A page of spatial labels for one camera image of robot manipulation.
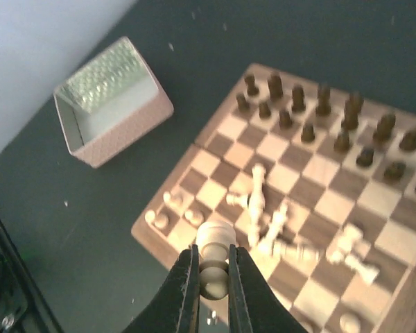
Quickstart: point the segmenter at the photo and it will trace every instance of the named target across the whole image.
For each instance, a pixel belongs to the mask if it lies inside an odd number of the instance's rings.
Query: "table surface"
[[[1,220],[68,333],[119,332],[155,295],[167,272],[132,223],[250,63],[416,113],[416,1],[140,0],[93,55],[123,35],[171,119],[93,170],[51,99],[0,156]]]

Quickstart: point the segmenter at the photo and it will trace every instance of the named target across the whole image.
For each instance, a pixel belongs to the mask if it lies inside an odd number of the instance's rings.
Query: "white wall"
[[[0,0],[0,152],[136,0]]]

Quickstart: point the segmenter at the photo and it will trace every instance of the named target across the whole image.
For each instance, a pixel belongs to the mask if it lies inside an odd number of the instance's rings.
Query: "white pawn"
[[[339,325],[343,333],[361,332],[361,321],[353,314],[343,314],[340,317]]]
[[[187,210],[184,214],[185,219],[189,221],[195,227],[198,227],[203,223],[204,217],[202,212],[198,210]]]
[[[157,229],[163,230],[168,226],[168,217],[165,214],[156,214],[153,210],[148,210],[145,214],[145,221]]]

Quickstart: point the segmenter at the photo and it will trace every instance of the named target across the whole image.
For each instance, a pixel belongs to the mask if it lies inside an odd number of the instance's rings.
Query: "wooden chessboard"
[[[364,262],[380,268],[374,284],[366,285],[346,266],[319,262],[299,262],[263,257],[250,251],[262,275],[281,304],[299,321],[307,321],[315,333],[341,332],[339,319],[345,312],[356,314],[363,333],[407,333],[416,330],[416,151],[402,153],[398,146],[404,133],[416,126],[416,116],[365,100],[358,128],[351,133],[348,153],[333,150],[340,132],[343,107],[349,94],[331,90],[331,115],[316,119],[318,84],[278,71],[284,97],[272,106],[272,116],[259,118],[257,104],[269,99],[267,79],[274,69],[251,65],[259,95],[250,98],[251,111],[239,112],[236,94],[246,94],[241,78],[220,105],[154,198],[132,227],[132,235],[167,269],[181,250],[194,242],[196,228],[183,217],[187,208],[201,211],[206,219],[233,223],[240,246],[248,247],[249,218],[240,207],[227,205],[228,191],[251,191],[251,168],[256,162],[267,168],[263,193],[266,206],[262,223],[288,199],[289,219],[281,236],[288,241],[310,241],[326,248],[337,231],[348,222],[364,233],[356,252]],[[292,114],[289,130],[279,127],[281,108],[291,109],[291,90],[304,88],[306,111]],[[377,121],[395,112],[392,139],[377,148],[367,169],[355,161],[364,146],[372,143]],[[315,141],[303,144],[302,124],[315,125]],[[383,181],[383,171],[391,161],[403,160],[407,169],[399,182]],[[184,203],[173,210],[163,203],[165,191],[179,192]],[[144,220],[148,210],[169,218],[165,230],[150,227]],[[227,300],[206,301],[227,323]]]

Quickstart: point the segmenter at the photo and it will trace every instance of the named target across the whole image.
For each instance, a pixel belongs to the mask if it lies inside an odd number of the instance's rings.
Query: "chessboard border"
[[[300,78],[291,74],[277,71],[270,67],[259,64],[251,64],[244,73],[252,73],[257,79],[266,80],[269,73],[277,72],[284,84],[284,90],[290,91],[294,84],[301,84],[304,88],[306,96],[315,96],[318,90],[318,84],[305,78]],[[217,111],[209,120],[207,125],[202,129],[195,140],[195,144],[190,145],[186,153],[176,164],[175,168],[169,174],[157,193],[153,196],[146,208],[135,221],[131,234],[132,236],[163,266],[168,270],[174,265],[179,253],[164,239],[162,239],[156,231],[154,231],[144,220],[144,214],[152,207],[159,207],[163,201],[163,193],[173,188],[182,174],[190,165],[192,159],[196,156],[200,149],[204,149],[207,145],[212,133],[220,125],[221,121],[231,111],[231,105],[236,102],[237,92],[243,91],[245,84],[240,78],[238,83],[231,89],[225,100],[221,103]],[[331,89],[331,104],[344,105],[349,94],[338,89]],[[376,103],[374,101],[365,100],[361,115],[378,121],[382,115],[387,112],[395,112],[397,117],[396,127],[400,130],[408,130],[416,126],[416,115],[408,114],[402,110]],[[393,295],[393,303],[385,315],[385,318],[376,325],[374,332],[389,333],[413,333],[416,330],[416,265],[412,271],[408,271],[403,277],[403,286]],[[217,311],[219,318],[228,323],[227,298],[220,302],[209,300],[202,301],[211,309]]]

